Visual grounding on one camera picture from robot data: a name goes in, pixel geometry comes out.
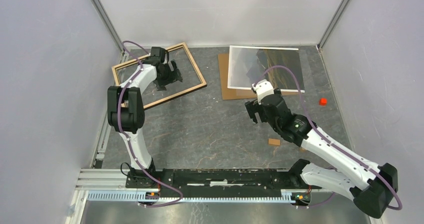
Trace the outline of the landscape photo print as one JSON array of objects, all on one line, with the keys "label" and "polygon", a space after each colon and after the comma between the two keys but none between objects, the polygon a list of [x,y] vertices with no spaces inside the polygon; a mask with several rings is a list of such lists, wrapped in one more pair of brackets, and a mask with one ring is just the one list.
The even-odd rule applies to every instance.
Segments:
[{"label": "landscape photo print", "polygon": [[250,90],[257,81],[266,79],[283,92],[297,92],[292,75],[296,77],[300,91],[305,91],[300,50],[286,47],[260,47],[231,45],[229,47],[227,87]]}]

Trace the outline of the wooden picture frame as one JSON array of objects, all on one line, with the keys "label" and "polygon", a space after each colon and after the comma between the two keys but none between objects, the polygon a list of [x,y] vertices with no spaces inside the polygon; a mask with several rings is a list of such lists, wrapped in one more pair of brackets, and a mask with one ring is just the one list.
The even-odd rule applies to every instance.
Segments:
[{"label": "wooden picture frame", "polygon": [[[182,75],[182,82],[176,81],[166,85],[166,90],[156,90],[153,83],[149,84],[141,94],[144,109],[150,109],[164,104],[176,98],[197,91],[207,86],[207,82],[201,73],[193,55],[185,42],[181,42],[165,48],[170,54],[170,61],[174,60]],[[116,86],[126,81],[135,71],[138,65],[136,59],[112,66],[112,74]]]}]

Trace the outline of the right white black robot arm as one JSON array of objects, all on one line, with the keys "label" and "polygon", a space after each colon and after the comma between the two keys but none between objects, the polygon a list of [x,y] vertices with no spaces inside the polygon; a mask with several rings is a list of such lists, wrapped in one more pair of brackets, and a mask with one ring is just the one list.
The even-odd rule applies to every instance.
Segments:
[{"label": "right white black robot arm", "polygon": [[402,210],[397,194],[398,170],[393,165],[379,165],[343,146],[313,122],[307,112],[291,112],[280,94],[272,93],[244,105],[254,123],[268,123],[285,141],[330,164],[330,168],[324,168],[299,159],[289,169],[288,180],[293,187],[328,189],[353,201],[360,211],[375,219],[381,218],[386,209]]}]

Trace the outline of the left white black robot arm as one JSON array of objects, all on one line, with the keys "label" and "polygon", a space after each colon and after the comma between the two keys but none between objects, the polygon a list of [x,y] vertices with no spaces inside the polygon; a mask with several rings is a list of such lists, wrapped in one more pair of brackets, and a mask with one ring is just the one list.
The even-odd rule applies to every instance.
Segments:
[{"label": "left white black robot arm", "polygon": [[154,84],[158,91],[166,86],[182,82],[183,77],[175,60],[170,59],[169,51],[162,47],[152,47],[147,58],[139,60],[134,73],[119,86],[107,90],[107,120],[124,140],[130,155],[130,170],[127,177],[139,181],[145,188],[157,182],[154,161],[149,154],[143,126],[145,108],[142,93]]}]

